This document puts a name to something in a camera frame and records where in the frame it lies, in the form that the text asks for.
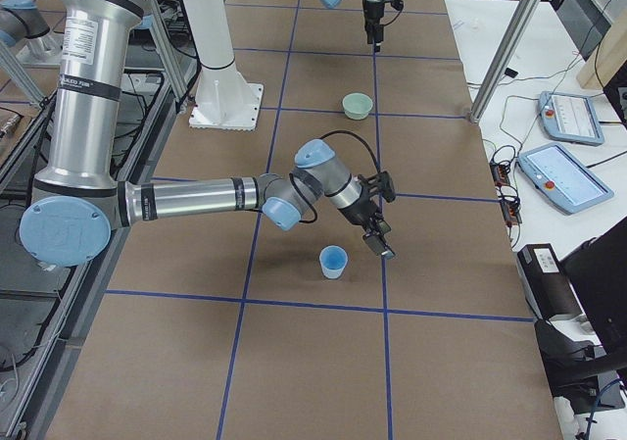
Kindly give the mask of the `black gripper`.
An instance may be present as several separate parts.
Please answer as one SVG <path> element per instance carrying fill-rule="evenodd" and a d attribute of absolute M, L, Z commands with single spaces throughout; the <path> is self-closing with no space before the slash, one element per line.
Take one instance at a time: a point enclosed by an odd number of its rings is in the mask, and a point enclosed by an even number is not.
<path fill-rule="evenodd" d="M 363 0 L 362 8 L 366 43 L 373 44 L 374 50 L 379 51 L 384 40 L 384 26 L 381 23 L 384 17 L 384 2 Z"/>
<path fill-rule="evenodd" d="M 358 176 L 353 179 L 353 184 L 359 185 L 359 197 L 353 204 L 341 209 L 340 213 L 349 223 L 360 225 L 363 229 L 386 229 L 387 222 L 380 207 L 362 189 Z M 362 240 L 375 255 L 384 260 L 391 260 L 396 256 L 382 233 L 367 232 Z"/>

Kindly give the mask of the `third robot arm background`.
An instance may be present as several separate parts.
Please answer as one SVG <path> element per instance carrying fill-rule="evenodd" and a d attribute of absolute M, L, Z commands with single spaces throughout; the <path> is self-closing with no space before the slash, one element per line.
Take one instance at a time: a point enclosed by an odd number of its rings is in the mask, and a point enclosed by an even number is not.
<path fill-rule="evenodd" d="M 8 47 L 50 32 L 33 0 L 1 0 L 1 41 Z"/>

